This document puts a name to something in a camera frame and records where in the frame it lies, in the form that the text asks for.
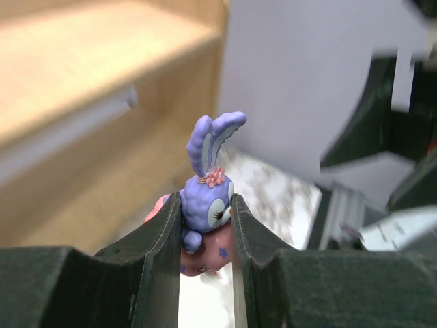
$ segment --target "rabbit ear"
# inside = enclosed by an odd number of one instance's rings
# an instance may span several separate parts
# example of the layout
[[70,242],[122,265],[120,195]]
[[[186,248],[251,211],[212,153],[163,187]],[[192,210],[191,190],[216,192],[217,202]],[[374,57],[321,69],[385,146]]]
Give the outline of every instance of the rabbit ear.
[[220,147],[225,140],[230,138],[235,131],[246,123],[246,121],[246,114],[241,111],[235,111],[233,113],[224,113],[212,122],[209,167],[216,165]]
[[191,167],[201,178],[205,176],[208,170],[211,133],[212,120],[209,116],[203,116],[197,121],[191,133],[190,141],[186,145]]

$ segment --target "wooden shelf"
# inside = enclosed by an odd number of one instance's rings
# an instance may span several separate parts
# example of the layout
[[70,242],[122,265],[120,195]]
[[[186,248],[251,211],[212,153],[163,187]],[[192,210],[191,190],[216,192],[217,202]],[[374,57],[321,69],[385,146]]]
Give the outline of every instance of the wooden shelf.
[[0,244],[96,251],[186,175],[189,137],[175,120],[132,110],[0,190]]
[[144,2],[92,3],[0,22],[0,147],[221,42]]

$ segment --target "purple bunny toy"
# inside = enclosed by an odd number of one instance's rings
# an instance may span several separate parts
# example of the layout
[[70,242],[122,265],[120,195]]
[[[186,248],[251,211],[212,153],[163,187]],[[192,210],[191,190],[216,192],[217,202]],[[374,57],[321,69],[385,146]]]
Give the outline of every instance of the purple bunny toy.
[[200,118],[186,146],[191,166],[196,173],[180,191],[184,217],[182,246],[188,253],[196,252],[202,235],[213,231],[231,219],[231,197],[234,184],[216,160],[221,145],[247,121],[241,111],[224,113],[214,121]]

